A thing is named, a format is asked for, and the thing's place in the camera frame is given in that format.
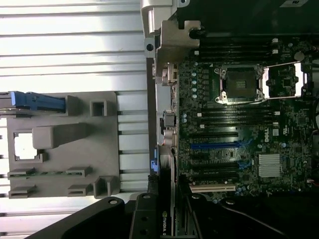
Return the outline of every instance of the circuit board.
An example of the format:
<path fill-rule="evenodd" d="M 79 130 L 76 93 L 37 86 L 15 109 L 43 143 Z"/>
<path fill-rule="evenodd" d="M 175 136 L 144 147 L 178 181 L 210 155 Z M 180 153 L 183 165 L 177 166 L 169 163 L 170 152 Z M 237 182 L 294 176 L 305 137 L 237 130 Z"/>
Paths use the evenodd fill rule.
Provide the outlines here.
<path fill-rule="evenodd" d="M 299 38 L 202 44 L 179 64 L 177 168 L 192 192 L 217 203 L 309 189 L 312 59 L 290 64 L 309 49 Z"/>

